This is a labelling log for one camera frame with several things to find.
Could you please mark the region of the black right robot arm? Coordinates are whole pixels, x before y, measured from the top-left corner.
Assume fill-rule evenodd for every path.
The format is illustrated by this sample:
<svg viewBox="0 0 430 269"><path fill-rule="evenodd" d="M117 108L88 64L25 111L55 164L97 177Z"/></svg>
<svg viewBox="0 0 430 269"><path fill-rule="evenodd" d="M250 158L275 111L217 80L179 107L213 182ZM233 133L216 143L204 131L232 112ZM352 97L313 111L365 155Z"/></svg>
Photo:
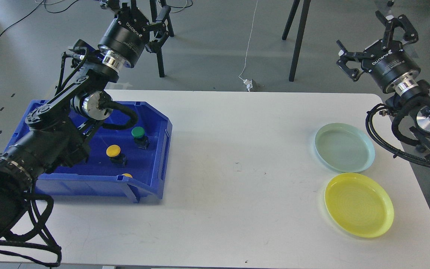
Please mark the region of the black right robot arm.
<svg viewBox="0 0 430 269"><path fill-rule="evenodd" d="M376 11L376 17L384 26L383 37L362 52L350 52L341 41L336 41L340 47L337 65L352 81L367 73L382 92L392 93L385 103L367 113L365 126L375 143L394 157L430 167L430 84L416 81L420 67L405 51L406 45L418 41L418 33L404 14L393 17ZM396 139L427 155L406 153L382 139L374 128L375 114L392 116L391 131Z"/></svg>

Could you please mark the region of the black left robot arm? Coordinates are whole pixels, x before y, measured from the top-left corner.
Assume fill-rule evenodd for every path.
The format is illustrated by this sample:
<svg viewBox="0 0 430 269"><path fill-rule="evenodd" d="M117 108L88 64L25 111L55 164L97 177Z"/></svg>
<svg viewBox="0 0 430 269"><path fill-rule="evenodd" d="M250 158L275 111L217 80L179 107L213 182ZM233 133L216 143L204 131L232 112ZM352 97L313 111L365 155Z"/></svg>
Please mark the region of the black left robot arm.
<svg viewBox="0 0 430 269"><path fill-rule="evenodd" d="M21 257L48 268L58 267L62 249L47 228L54 199L36 194L38 177L58 167L73 167L90 155L90 140L100 128L130 129L138 148L150 140L133 110L113 101L106 85L118 81L122 67L133 68L144 50L157 55L160 77L165 76L162 46L174 30L171 6L150 1L152 22L137 2L101 0L114 19L97 48L78 40L61 56L61 70L53 99L25 118L29 132L0 154L0 254Z"/></svg>

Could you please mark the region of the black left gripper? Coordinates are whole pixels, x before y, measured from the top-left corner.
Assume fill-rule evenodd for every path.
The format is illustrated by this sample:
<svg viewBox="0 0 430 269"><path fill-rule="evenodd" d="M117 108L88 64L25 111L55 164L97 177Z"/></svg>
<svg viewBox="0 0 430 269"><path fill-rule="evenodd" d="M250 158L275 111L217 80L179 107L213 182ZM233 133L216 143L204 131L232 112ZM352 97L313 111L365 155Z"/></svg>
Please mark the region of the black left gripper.
<svg viewBox="0 0 430 269"><path fill-rule="evenodd" d="M146 44L149 53L159 53L162 46L171 36L172 31L167 29L171 7L162 6L156 14L156 5L151 5L152 23L138 9L136 0L121 2L121 0L108 0L107 8L114 13L114 20L109 25L98 44L101 52L109 50L122 56L126 67L133 68L140 58ZM150 40L150 33L154 32L154 39Z"/></svg>

